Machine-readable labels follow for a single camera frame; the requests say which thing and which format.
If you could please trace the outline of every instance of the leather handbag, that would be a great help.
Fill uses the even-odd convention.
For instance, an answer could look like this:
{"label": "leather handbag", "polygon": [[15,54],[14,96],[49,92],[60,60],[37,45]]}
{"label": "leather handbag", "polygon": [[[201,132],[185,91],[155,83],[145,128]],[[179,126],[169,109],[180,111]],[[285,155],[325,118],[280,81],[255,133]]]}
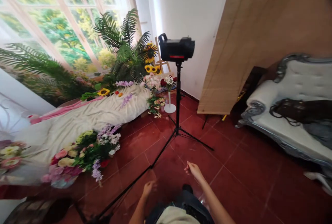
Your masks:
{"label": "leather handbag", "polygon": [[270,114],[276,118],[285,118],[292,126],[331,120],[332,101],[282,99],[271,106]]}

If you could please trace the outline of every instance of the white flower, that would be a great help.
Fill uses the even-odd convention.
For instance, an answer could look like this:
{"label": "white flower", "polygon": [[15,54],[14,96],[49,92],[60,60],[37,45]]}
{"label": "white flower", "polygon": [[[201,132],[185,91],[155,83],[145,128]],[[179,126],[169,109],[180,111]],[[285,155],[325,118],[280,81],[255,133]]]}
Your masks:
{"label": "white flower", "polygon": [[15,154],[20,149],[19,146],[8,146],[6,148],[3,148],[0,151],[1,155],[12,155]]}

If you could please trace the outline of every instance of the white vase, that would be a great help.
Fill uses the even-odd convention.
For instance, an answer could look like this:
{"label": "white vase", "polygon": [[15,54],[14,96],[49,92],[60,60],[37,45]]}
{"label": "white vase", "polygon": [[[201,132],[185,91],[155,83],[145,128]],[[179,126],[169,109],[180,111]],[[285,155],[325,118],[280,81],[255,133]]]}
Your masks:
{"label": "white vase", "polygon": [[167,113],[173,113],[176,111],[176,106],[170,103],[170,91],[168,92],[168,104],[164,106],[164,110]]}

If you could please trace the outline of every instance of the white cushion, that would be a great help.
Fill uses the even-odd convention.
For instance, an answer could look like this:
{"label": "white cushion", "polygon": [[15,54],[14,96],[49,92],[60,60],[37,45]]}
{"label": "white cushion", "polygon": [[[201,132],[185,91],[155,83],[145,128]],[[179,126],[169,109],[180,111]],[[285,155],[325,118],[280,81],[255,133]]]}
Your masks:
{"label": "white cushion", "polygon": [[254,123],[281,137],[310,157],[332,162],[332,150],[309,135],[302,125],[291,126],[285,118],[273,117],[269,112],[263,113]]}

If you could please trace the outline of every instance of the pink rose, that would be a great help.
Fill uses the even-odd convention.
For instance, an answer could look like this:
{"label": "pink rose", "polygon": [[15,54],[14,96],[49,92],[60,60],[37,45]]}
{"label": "pink rose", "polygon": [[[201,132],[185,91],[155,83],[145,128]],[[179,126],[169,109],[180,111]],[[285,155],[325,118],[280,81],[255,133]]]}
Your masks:
{"label": "pink rose", "polygon": [[63,172],[63,167],[56,167],[53,171],[52,174],[58,174],[60,175]]}
{"label": "pink rose", "polygon": [[50,175],[49,174],[43,175],[43,177],[41,178],[41,182],[44,182],[44,183],[51,182]]}
{"label": "pink rose", "polygon": [[68,152],[66,150],[60,150],[60,152],[55,155],[55,158],[60,159],[60,158],[65,157],[67,154],[68,154]]}
{"label": "pink rose", "polygon": [[49,167],[49,169],[48,169],[48,172],[49,172],[49,173],[52,173],[56,167],[57,167],[56,164],[51,165],[51,166]]}

